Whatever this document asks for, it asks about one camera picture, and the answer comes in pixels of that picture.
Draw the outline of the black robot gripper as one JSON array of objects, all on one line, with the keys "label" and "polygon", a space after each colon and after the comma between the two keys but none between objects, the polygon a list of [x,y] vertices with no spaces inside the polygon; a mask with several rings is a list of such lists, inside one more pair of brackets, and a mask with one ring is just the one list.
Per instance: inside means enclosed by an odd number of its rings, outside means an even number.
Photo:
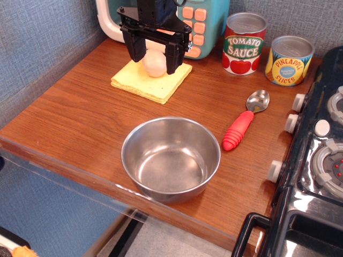
[{"label": "black robot gripper", "polygon": [[188,52],[192,28],[177,16],[186,1],[136,1],[136,7],[121,6],[120,30],[131,59],[139,62],[146,54],[146,42],[166,45],[167,74],[175,73]]}]

